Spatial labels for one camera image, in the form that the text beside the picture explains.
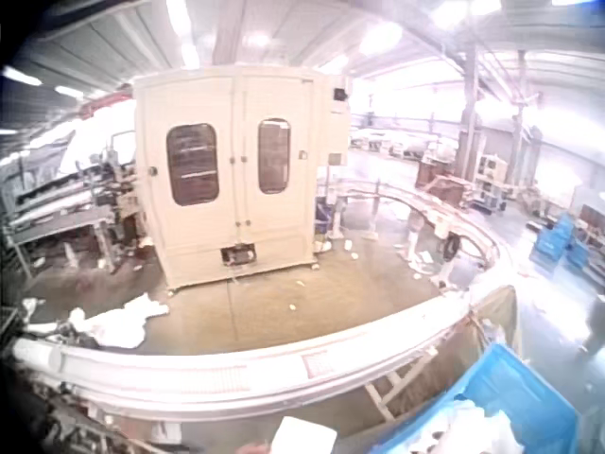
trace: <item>machine window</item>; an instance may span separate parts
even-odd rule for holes
[[[174,201],[184,206],[216,199],[215,129],[206,123],[177,126],[168,132],[166,147]]]
[[[258,184],[265,194],[279,194],[290,173],[290,124],[281,118],[258,126]]]

